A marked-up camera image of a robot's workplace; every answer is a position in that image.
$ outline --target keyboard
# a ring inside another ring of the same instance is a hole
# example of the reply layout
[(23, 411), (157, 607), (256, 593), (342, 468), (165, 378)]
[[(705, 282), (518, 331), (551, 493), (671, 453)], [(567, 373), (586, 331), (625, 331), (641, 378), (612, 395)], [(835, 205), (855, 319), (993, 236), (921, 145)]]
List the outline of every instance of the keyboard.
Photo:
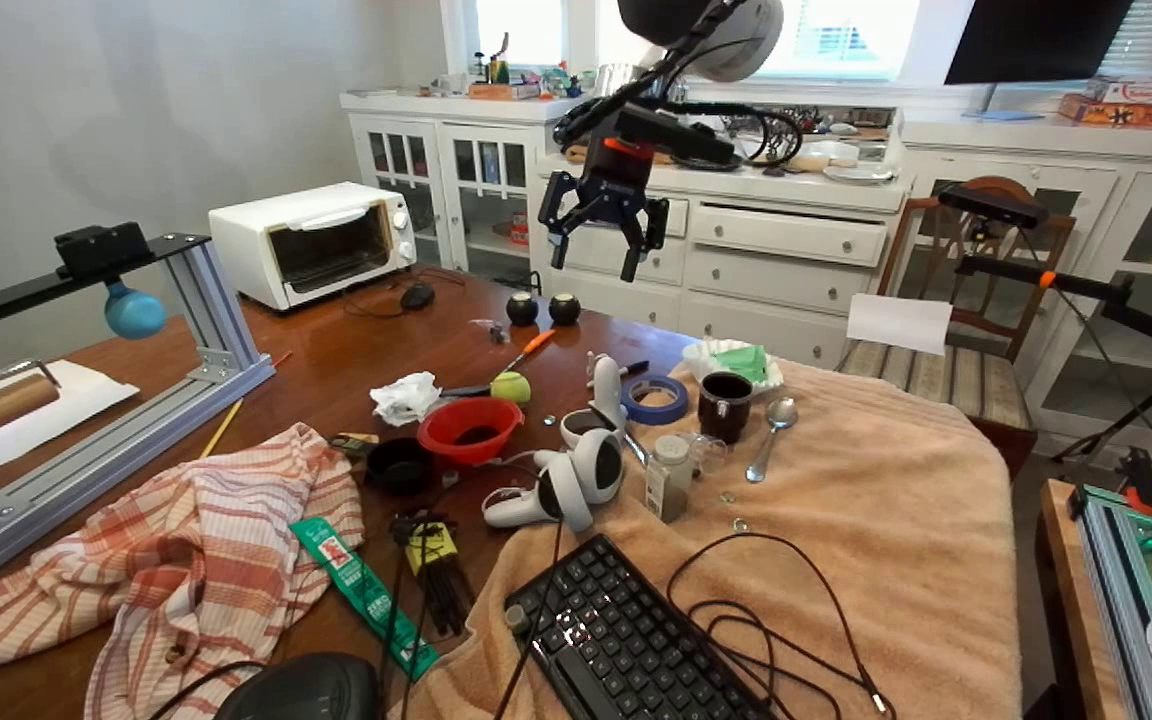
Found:
[(505, 618), (582, 720), (771, 716), (603, 537), (512, 593)]

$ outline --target microwave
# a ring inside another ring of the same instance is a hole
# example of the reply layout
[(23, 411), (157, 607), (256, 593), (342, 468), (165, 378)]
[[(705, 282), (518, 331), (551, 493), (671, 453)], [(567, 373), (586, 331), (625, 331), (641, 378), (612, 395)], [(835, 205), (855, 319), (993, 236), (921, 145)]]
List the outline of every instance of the microwave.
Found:
[(415, 265), (408, 201), (367, 185), (229, 205), (209, 222), (229, 287), (276, 313)]

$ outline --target striped towel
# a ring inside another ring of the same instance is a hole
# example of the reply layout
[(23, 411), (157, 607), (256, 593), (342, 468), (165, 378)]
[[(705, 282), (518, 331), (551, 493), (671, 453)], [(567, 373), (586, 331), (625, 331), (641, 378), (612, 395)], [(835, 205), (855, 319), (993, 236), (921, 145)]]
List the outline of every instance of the striped towel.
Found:
[[(123, 720), (221, 664), (267, 658), (327, 587), (289, 530), (301, 516), (363, 537), (350, 462), (310, 425), (175, 462), (0, 578), (0, 664), (111, 618), (86, 716)], [(171, 716), (216, 716), (243, 675), (209, 680)]]

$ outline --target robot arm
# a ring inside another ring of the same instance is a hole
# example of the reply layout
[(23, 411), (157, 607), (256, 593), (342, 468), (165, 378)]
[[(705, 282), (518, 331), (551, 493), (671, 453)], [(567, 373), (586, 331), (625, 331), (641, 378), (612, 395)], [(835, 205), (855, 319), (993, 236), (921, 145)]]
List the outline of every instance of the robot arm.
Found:
[(734, 171), (741, 162), (727, 138), (664, 111), (671, 106), (670, 85), (685, 72), (724, 85), (753, 76), (775, 48), (781, 0), (621, 0), (621, 18), (670, 50), (612, 96), (562, 120), (562, 149), (588, 134), (586, 171), (582, 181), (551, 171), (538, 221), (551, 233), (551, 269), (566, 269), (571, 226), (621, 226), (628, 244), (621, 279), (633, 282), (637, 265), (664, 244), (670, 201), (650, 201), (655, 149), (687, 168)]

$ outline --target green ball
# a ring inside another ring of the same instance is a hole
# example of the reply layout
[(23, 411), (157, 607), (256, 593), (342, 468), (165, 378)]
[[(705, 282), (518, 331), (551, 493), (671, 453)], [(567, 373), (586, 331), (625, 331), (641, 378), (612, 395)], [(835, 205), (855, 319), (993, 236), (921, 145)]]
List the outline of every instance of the green ball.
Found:
[(502, 375), (494, 375), (494, 395), (496, 398), (512, 398), (512, 402), (529, 402), (533, 398), (533, 384), (519, 373), (502, 373)]

